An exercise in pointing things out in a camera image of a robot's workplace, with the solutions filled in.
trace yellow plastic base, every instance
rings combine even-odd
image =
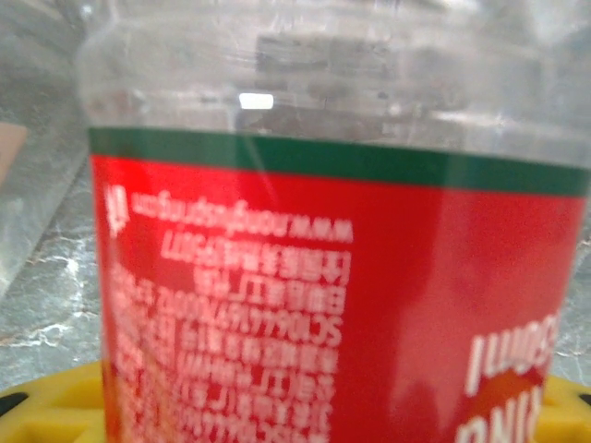
[[[0,416],[2,443],[103,443],[99,363],[9,389],[29,397]],[[591,443],[591,389],[551,377],[537,428],[537,443]]]

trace bottle label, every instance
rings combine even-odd
[[[588,171],[90,131],[108,441],[525,443]]]

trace plastic bottle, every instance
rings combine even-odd
[[[94,12],[109,442],[533,437],[589,178],[539,2]]]

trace gray marble surface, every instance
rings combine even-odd
[[[89,168],[0,301],[0,389],[91,362],[100,302]],[[552,372],[591,385],[591,217],[577,250]]]

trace green stripe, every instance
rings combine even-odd
[[[160,129],[93,128],[94,154],[267,173],[583,197],[590,172],[476,155]]]

